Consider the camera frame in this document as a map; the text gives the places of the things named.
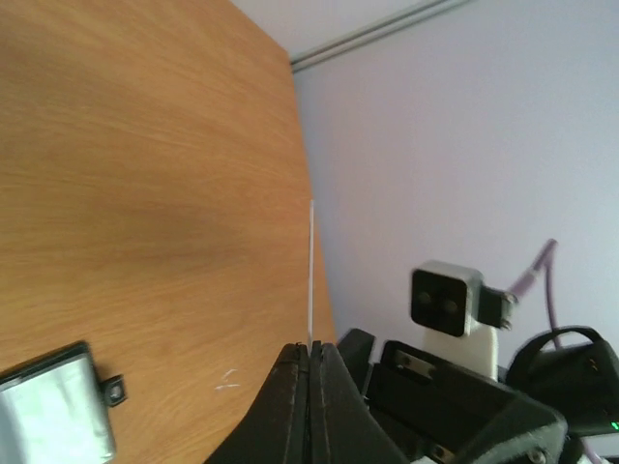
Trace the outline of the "black leather card holder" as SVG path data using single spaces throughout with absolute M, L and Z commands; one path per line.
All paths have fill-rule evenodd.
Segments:
M 102 378 L 80 340 L 1 373 L 3 463 L 109 463 L 108 410 L 128 398 L 124 377 Z

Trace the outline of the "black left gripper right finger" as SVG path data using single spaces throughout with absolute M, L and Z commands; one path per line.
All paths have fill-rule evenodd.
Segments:
M 405 463 L 373 418 L 336 345 L 314 342 L 309 358 L 309 463 Z

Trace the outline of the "white card with red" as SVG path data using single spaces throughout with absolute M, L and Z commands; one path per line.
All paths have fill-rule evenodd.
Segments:
M 313 344 L 314 200 L 309 202 L 308 348 Z

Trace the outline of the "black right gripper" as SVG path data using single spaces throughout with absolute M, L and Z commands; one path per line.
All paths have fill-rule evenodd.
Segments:
M 378 362 L 375 338 L 352 329 L 339 353 L 368 412 L 410 461 L 558 463 L 567 423 L 528 395 L 403 342 Z

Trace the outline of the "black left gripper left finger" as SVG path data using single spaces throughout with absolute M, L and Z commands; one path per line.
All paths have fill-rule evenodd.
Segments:
M 208 463 L 304 463 L 307 451 L 309 355 L 286 344 L 239 424 Z

